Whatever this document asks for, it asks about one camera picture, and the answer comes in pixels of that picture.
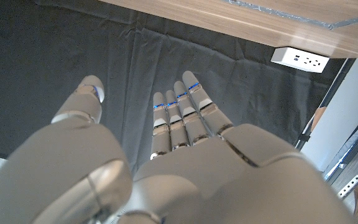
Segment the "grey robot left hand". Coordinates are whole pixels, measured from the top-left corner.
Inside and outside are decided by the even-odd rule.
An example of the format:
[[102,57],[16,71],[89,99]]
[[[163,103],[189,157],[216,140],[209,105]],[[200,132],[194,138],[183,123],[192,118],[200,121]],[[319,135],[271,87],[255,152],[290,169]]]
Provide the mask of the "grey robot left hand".
[[187,71],[154,95],[152,152],[132,174],[84,77],[0,168],[0,223],[355,223],[293,146],[234,126]]

